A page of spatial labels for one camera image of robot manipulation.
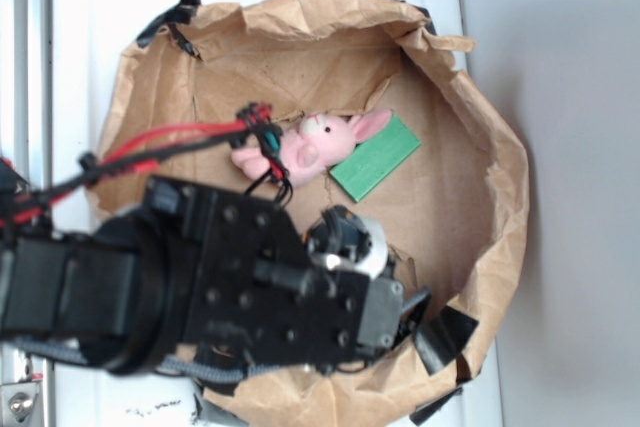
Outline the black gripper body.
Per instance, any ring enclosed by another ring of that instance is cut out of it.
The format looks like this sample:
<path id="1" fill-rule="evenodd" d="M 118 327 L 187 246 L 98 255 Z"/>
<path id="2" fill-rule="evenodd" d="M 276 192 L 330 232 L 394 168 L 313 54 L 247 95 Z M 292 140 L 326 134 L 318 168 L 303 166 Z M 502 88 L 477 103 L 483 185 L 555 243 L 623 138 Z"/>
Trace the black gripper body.
<path id="1" fill-rule="evenodd" d="M 299 234 L 278 203 L 168 177 L 148 181 L 144 206 L 170 263 L 187 276 L 179 341 L 189 376 L 254 376 L 306 366 L 362 370 L 416 327 L 431 293 L 407 295 L 381 225 L 343 206 Z"/>

